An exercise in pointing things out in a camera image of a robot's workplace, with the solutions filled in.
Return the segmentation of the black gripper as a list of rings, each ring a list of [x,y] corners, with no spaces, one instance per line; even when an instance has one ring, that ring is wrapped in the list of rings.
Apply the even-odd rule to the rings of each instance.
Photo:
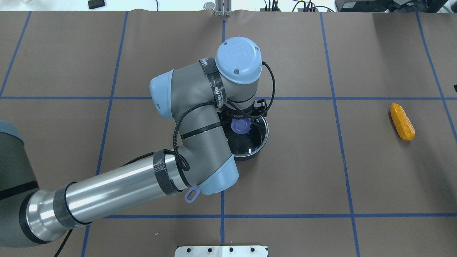
[[[246,109],[242,109],[241,105],[245,102],[227,100],[227,103],[222,108],[222,123],[229,123],[232,119],[240,120],[244,118],[259,119],[266,117],[268,114],[269,105],[265,99],[255,100]]]

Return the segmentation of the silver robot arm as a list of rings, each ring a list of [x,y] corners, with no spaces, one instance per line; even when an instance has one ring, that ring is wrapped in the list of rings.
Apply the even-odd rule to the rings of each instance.
[[[1,246],[34,247],[94,220],[179,194],[215,194],[239,177],[237,161],[256,156],[268,139],[272,103],[256,100],[260,47],[235,36],[216,56],[150,81],[159,115],[173,119],[172,149],[56,190],[40,189],[16,127],[1,121]]]

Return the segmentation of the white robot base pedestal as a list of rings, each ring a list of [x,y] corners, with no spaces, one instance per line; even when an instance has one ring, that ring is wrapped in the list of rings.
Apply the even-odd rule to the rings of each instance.
[[[267,246],[184,246],[178,247],[175,257],[268,257]]]

